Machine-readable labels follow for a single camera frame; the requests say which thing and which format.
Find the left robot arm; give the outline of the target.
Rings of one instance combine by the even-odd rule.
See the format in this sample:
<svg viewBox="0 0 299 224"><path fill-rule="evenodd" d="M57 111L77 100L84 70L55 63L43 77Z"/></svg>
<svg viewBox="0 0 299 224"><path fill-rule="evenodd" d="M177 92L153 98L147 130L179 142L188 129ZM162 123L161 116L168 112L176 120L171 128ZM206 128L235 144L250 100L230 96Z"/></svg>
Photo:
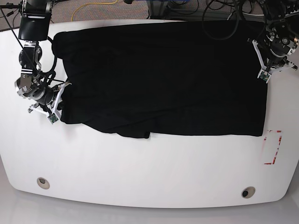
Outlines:
<svg viewBox="0 0 299 224"><path fill-rule="evenodd" d="M299 46L299 35L292 30L288 19L299 13L297 0L258 0L263 12L263 29L256 39L248 39L256 51L261 69L258 78L269 82L275 72L297 70L288 60Z"/></svg>

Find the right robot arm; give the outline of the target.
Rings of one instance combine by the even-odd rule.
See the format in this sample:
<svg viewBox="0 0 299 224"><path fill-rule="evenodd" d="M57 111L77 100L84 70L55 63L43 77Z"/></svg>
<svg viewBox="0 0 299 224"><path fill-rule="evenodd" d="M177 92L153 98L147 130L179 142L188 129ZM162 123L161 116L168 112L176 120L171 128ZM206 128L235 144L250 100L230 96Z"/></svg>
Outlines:
<svg viewBox="0 0 299 224"><path fill-rule="evenodd" d="M61 119L62 94L70 82L55 81L57 58L54 58L51 69L42 71L40 59L43 51L39 43L42 41L53 42L48 36L53 0L23 0L19 4L21 23L18 40L25 43L21 45L19 63L21 76L15 81L17 94L22 98L32 99L36 103L31 105L28 112L36 111L44 114L50 123Z"/></svg>

